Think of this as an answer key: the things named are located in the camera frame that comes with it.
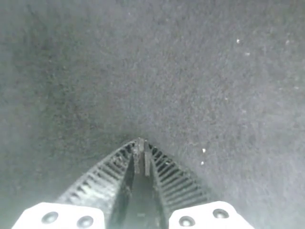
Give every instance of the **gray carpet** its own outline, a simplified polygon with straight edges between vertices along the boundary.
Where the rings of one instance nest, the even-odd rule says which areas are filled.
[[[302,0],[1,0],[1,228],[138,136],[256,229],[302,227],[304,21]]]

